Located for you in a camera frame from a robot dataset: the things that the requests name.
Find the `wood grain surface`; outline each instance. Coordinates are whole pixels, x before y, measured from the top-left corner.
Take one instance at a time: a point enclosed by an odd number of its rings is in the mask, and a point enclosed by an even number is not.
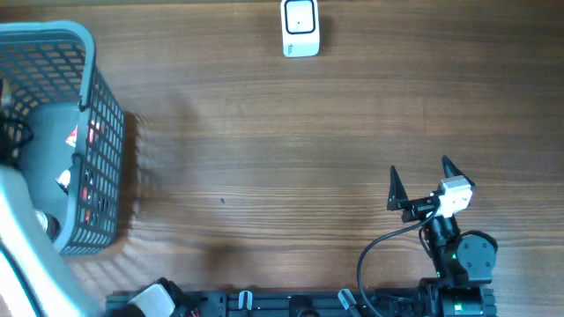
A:
[[[355,288],[389,168],[428,194],[447,154],[476,183],[462,230],[500,244],[500,316],[564,309],[564,19],[556,2],[321,3],[322,52],[282,55],[278,3],[3,9],[72,19],[127,116],[120,238],[69,258],[103,300]],[[416,232],[372,251],[370,287],[434,274]]]
[[[217,4],[277,2],[276,0],[3,0],[10,7],[56,6],[56,5],[123,5],[123,4]]]

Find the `gray plastic basket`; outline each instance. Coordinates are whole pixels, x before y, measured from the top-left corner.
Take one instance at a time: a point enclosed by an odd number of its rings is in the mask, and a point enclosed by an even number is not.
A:
[[[33,141],[18,155],[33,205],[55,216],[61,254],[95,254],[115,239],[123,113],[96,67],[92,35],[70,21],[0,25],[0,77],[11,82],[6,117]],[[78,126],[76,147],[65,143]],[[4,125],[11,140],[25,134]],[[55,179],[70,168],[69,194]]]

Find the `black cable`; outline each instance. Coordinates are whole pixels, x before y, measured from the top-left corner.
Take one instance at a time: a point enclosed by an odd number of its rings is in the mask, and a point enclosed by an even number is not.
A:
[[[367,303],[367,306],[370,307],[370,309],[372,309],[372,311],[376,314],[377,317],[383,317],[380,313],[378,313],[378,311],[376,310],[376,308],[372,305],[372,303],[370,303],[370,300],[368,300],[367,294],[364,292],[364,289],[362,287],[362,262],[364,261],[364,257],[367,255],[368,251],[370,251],[370,249],[372,249],[376,244],[389,239],[391,237],[397,236],[399,234],[402,233],[406,233],[409,232],[413,229],[417,229],[423,225],[425,225],[426,223],[428,223],[429,221],[431,221],[431,219],[433,219],[433,217],[437,214],[438,209],[435,209],[433,211],[433,213],[431,214],[431,216],[427,217],[427,219],[421,221],[420,223],[416,224],[416,225],[411,225],[408,226],[404,229],[400,229],[394,232],[390,232],[387,234],[384,234],[382,237],[372,241],[369,245],[367,245],[367,247],[364,249],[364,251],[362,251],[362,253],[360,254],[360,258],[359,258],[359,264],[357,264],[356,267],[356,281],[359,285],[359,291],[360,291],[360,295],[362,295],[362,298],[364,299],[365,303]]]
[[[35,316],[43,317],[44,314],[43,311],[41,310],[41,305],[39,304],[39,300],[35,297],[32,288],[27,283],[26,277],[24,276],[23,272],[21,271],[18,264],[16,263],[16,260],[11,256],[10,252],[5,247],[4,243],[2,243],[2,241],[0,241],[0,252],[2,252],[4,257],[6,258],[6,261],[8,261],[8,264],[10,264],[11,270],[14,272],[14,275],[18,279],[21,288],[24,290],[24,293],[27,296],[27,300],[29,301],[29,305],[32,307]]]
[[[427,255],[429,255],[430,258],[433,258],[433,254],[431,253],[431,250],[427,246],[427,243],[425,242],[425,240],[423,240],[423,228],[422,227],[419,229],[419,242],[421,242],[421,246],[423,246],[423,248],[425,249],[425,253]]]

